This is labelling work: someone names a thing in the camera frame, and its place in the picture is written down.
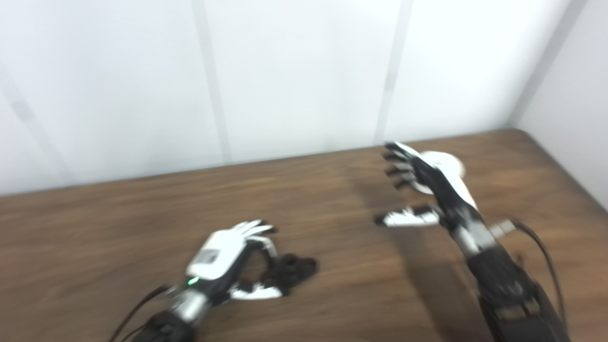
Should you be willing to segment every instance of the silver metal part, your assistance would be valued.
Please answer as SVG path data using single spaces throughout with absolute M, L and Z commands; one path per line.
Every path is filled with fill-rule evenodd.
M 488 230 L 490 231 L 490 234 L 492 234 L 492 236 L 495 239 L 499 239 L 499 238 L 505 236 L 507 233 L 515 230 L 515 225 L 513 224 L 513 222 L 506 220 L 506 221 L 497 223 L 494 226 L 491 226 L 490 228 L 488 228 Z
M 460 226 L 452 231 L 451 236 L 467 258 L 497 245 L 494 236 L 482 222 L 471 222 L 467 227 Z
M 198 324 L 211 309 L 209 298 L 202 292 L 187 288 L 177 295 L 171 312 L 191 325 Z

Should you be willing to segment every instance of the white finger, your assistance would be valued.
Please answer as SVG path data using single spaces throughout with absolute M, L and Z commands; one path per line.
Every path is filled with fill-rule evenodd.
M 242 232 L 243 232 L 243 235 L 245 235 L 245 236 L 251 236 L 251 235 L 257 235 L 257 234 L 267 231 L 269 229 L 272 229 L 271 225 L 256 226 L 253 228 L 249 228 L 248 231 L 242 231 Z
M 261 222 L 262 222 L 262 220 L 255 220 L 255 221 L 248 222 L 246 225 L 239 227 L 237 229 L 237 231 L 242 234 L 243 232 L 246 232 L 246 231 L 250 230 L 251 228 L 259 225 Z
M 249 221 L 243 221 L 239 224 L 237 224 L 236 226 L 233 226 L 231 229 L 238 231 L 239 229 L 241 229 L 241 227 L 246 226 L 249 223 Z
M 283 296 L 283 293 L 277 287 L 266 287 L 257 282 L 254 284 L 253 291 L 247 292 L 238 288 L 233 288 L 230 291 L 232 299 L 240 300 L 254 300 L 254 299 L 270 299 L 279 298 Z
M 271 257 L 277 257 L 277 250 L 274 249 L 274 244 L 271 239 L 264 236 L 248 236 L 246 239 L 263 243 L 264 249 L 268 250 L 268 254 L 270 254 Z

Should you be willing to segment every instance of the black cable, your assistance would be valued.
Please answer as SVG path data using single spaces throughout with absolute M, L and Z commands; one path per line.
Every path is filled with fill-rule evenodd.
M 513 225 L 515 226 L 515 228 L 519 229 L 520 231 L 528 234 L 538 245 L 538 247 L 541 249 L 542 254 L 544 254 L 545 259 L 547 260 L 547 266 L 549 268 L 549 272 L 551 273 L 551 277 L 553 278 L 553 285 L 555 286 L 555 293 L 558 297 L 558 310 L 559 310 L 559 316 L 561 317 L 562 323 L 564 324 L 564 330 L 566 330 L 566 332 L 568 331 L 568 323 L 566 320 L 566 309 L 565 309 L 565 304 L 564 304 L 564 295 L 562 294 L 562 287 L 559 284 L 559 279 L 558 279 L 558 274 L 555 271 L 555 264 L 553 263 L 553 259 L 551 258 L 551 255 L 549 254 L 549 250 L 547 249 L 547 247 L 545 246 L 544 243 L 542 243 L 542 240 L 540 237 L 538 237 L 538 235 L 536 235 L 536 233 L 528 226 L 526 226 L 525 224 L 516 221 L 516 220 L 512 220 L 511 221 L 513 223 Z
M 114 340 L 118 337 L 118 335 L 120 335 L 120 332 L 122 331 L 122 329 L 124 329 L 125 325 L 127 323 L 129 323 L 129 321 L 131 320 L 131 318 L 133 317 L 133 315 L 135 315 L 135 313 L 147 302 L 149 302 L 152 298 L 158 296 L 161 293 L 167 292 L 167 290 L 169 290 L 169 286 L 163 285 L 163 286 L 159 286 L 157 289 L 155 289 L 154 291 L 150 292 L 146 297 L 144 297 L 141 302 L 137 303 L 137 305 L 135 305 L 135 307 L 131 310 L 131 312 L 129 312 L 129 314 L 125 317 L 125 319 L 122 321 L 122 323 L 120 323 L 120 325 L 118 326 L 118 328 L 116 328 L 116 330 L 114 331 L 114 334 L 112 335 L 112 337 L 108 340 L 108 342 L 114 342 Z
M 145 327 L 145 324 L 142 324 L 141 326 L 133 329 L 130 333 L 126 334 L 125 337 L 122 338 L 122 340 L 120 340 L 120 342 L 125 342 L 129 337 L 133 336 L 134 333 L 140 331 L 143 329 L 143 327 Z

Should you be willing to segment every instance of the wall seam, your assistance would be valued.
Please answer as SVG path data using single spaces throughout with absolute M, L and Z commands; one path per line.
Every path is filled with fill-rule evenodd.
M 211 31 L 205 0 L 192 0 L 193 16 L 199 38 L 199 47 L 202 54 L 202 62 L 205 66 L 207 87 L 211 101 L 211 110 L 215 118 L 215 128 L 219 140 L 219 149 L 222 154 L 224 164 L 231 164 L 232 157 L 230 152 L 230 142 L 228 139 L 228 125 L 222 103 L 221 92 L 219 90 L 219 78 L 213 53 L 211 41 Z
M 393 102 L 397 75 L 399 73 L 399 67 L 401 66 L 401 56 L 403 55 L 403 49 L 406 43 L 407 28 L 412 13 L 413 2 L 413 0 L 401 0 L 399 5 L 395 35 L 393 36 L 393 44 L 390 51 L 389 66 L 384 81 L 382 99 L 380 100 L 376 131 L 372 142 L 373 145 L 380 145 L 384 142 L 384 135 L 389 123 L 390 106 Z
M 522 92 L 517 98 L 517 102 L 513 106 L 513 110 L 509 114 L 505 126 L 508 128 L 518 127 L 523 119 L 526 110 L 534 99 L 536 92 L 541 87 L 545 80 L 553 62 L 561 51 L 562 47 L 572 28 L 576 24 L 578 17 L 587 4 L 587 0 L 570 0 L 568 6 L 564 10 L 560 20 L 558 21 L 545 50 L 541 54 L 536 66 L 534 67 L 528 81 L 523 87 Z

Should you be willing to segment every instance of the robot finger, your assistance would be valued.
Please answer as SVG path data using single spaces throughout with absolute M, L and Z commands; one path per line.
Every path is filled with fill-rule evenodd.
M 274 233 L 274 232 L 276 232 L 276 228 L 274 228 L 272 225 L 264 225 L 264 226 L 251 227 L 251 228 L 249 228 L 249 230 L 243 231 L 242 234 L 244 236 L 253 236 L 253 235 L 258 235 L 258 234 L 262 234 L 262 233 Z
M 262 222 L 262 220 L 241 222 L 241 223 L 237 224 L 236 226 L 232 227 L 232 230 L 237 231 L 239 233 L 243 233 L 244 231 L 247 231 L 251 227 L 255 227 L 255 226 L 259 225 L 261 222 Z
M 254 283 L 251 289 L 242 289 L 233 287 L 230 289 L 232 299 L 240 300 L 256 300 L 256 299 L 271 299 L 283 296 L 278 287 L 264 287 L 262 283 Z
M 264 237 L 264 236 L 247 236 L 245 238 L 247 241 L 257 241 L 262 243 L 262 250 L 268 251 L 269 257 L 276 258 L 277 250 L 274 248 L 274 243 L 272 240 Z

